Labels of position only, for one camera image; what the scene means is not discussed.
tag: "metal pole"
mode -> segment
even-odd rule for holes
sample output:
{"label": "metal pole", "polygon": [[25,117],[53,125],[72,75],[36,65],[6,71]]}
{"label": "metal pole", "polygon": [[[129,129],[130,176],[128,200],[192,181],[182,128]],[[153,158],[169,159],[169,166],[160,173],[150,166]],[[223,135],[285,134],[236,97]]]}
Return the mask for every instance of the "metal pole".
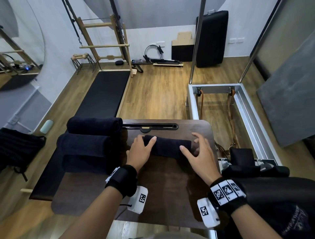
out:
{"label": "metal pole", "polygon": [[259,51],[259,49],[260,49],[260,47],[261,47],[261,45],[262,45],[262,42],[263,42],[262,40],[264,39],[265,33],[266,33],[267,30],[269,29],[269,27],[270,27],[270,25],[271,25],[271,23],[272,23],[272,21],[273,21],[273,19],[274,19],[274,16],[275,16],[276,12],[279,10],[279,7],[280,7],[280,5],[281,5],[281,3],[282,3],[283,1],[284,1],[284,0],[281,0],[281,1],[279,2],[279,4],[278,4],[276,10],[274,11],[274,13],[273,13],[273,15],[272,15],[272,17],[271,17],[271,19],[270,19],[270,21],[269,21],[269,23],[268,23],[266,29],[264,30],[264,32],[263,32],[263,34],[262,34],[262,36],[261,36],[261,38],[260,38],[260,40],[259,40],[259,42],[258,42],[258,44],[257,44],[257,46],[256,46],[256,49],[254,50],[254,52],[253,52],[252,56],[250,57],[249,61],[247,62],[247,65],[246,65],[246,67],[245,67],[245,69],[244,69],[244,72],[243,72],[241,78],[239,79],[238,83],[241,83],[241,82],[243,81],[244,77],[246,76],[246,74],[247,74],[247,72],[248,72],[250,66],[252,65],[252,63],[253,63],[253,61],[254,61],[256,55],[257,55],[257,52]]}
{"label": "metal pole", "polygon": [[197,23],[197,32],[196,32],[196,37],[195,37],[195,46],[194,46],[194,51],[192,54],[192,68],[190,70],[190,78],[189,78],[189,84],[190,85],[192,84],[192,78],[193,78],[194,70],[195,70],[196,55],[197,55],[197,50],[198,50],[198,45],[199,45],[199,39],[200,39],[201,26],[202,26],[203,13],[204,13],[205,5],[206,5],[206,0],[201,0],[198,23]]}

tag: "wooden board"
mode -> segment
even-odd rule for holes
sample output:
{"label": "wooden board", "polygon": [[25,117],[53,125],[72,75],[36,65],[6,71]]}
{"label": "wooden board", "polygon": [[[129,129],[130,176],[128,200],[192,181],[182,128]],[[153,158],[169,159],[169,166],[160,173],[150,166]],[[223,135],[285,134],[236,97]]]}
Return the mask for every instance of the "wooden board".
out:
{"label": "wooden board", "polygon": [[[124,120],[127,123],[177,123],[175,131],[152,130],[148,135],[193,141],[191,132],[202,133],[215,151],[211,125],[204,120]],[[126,162],[126,153],[140,130],[123,130],[119,159]],[[192,143],[192,151],[198,144]],[[102,192],[107,175],[92,173],[66,173],[53,202],[56,214],[81,215]],[[191,168],[188,160],[151,155],[138,174],[138,185],[148,189],[144,211],[139,215],[121,206],[116,220],[170,225],[178,227],[204,228],[197,200],[206,196],[208,186]],[[122,203],[128,203],[125,197]]]}

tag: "navy towel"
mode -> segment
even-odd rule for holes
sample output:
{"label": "navy towel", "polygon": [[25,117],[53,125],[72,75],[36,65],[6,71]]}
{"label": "navy towel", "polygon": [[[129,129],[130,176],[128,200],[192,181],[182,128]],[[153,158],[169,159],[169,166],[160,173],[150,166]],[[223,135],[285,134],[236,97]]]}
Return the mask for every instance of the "navy towel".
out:
{"label": "navy towel", "polygon": [[118,162],[103,157],[65,155],[62,168],[65,172],[91,172],[110,175],[118,167]]}
{"label": "navy towel", "polygon": [[68,120],[67,130],[71,134],[104,135],[118,137],[123,127],[121,118],[80,118],[72,117]]}
{"label": "navy towel", "polygon": [[[143,138],[144,145],[147,146],[152,135],[146,135]],[[155,142],[151,154],[174,158],[174,159],[185,159],[186,157],[183,155],[179,146],[185,146],[189,151],[192,148],[192,142],[190,140],[182,140],[182,139],[167,139],[157,137],[157,141]]]}
{"label": "navy towel", "polygon": [[57,147],[63,155],[86,155],[105,157],[111,151],[109,136],[64,133],[57,140]]}

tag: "wristband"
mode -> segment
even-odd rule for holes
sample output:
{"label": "wristband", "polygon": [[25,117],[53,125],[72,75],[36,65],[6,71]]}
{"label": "wristband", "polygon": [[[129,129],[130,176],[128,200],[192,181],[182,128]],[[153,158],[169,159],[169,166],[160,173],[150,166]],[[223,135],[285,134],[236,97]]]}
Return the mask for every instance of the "wristband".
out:
{"label": "wristband", "polygon": [[229,216],[247,204],[245,193],[231,179],[219,178],[210,185],[209,200]]}
{"label": "wristband", "polygon": [[112,174],[105,188],[116,188],[123,196],[132,197],[137,190],[137,171],[131,165],[124,165]]}

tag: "metal frame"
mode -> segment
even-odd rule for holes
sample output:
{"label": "metal frame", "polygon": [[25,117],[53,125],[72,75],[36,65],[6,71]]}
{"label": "metal frame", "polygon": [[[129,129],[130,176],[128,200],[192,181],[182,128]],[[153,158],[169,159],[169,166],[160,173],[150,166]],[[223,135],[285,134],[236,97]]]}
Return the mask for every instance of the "metal frame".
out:
{"label": "metal frame", "polygon": [[243,84],[188,85],[188,104],[191,120],[199,119],[196,102],[197,88],[202,89],[204,94],[230,93],[231,88],[234,88],[234,100],[257,158],[274,159],[278,165],[282,165]]}

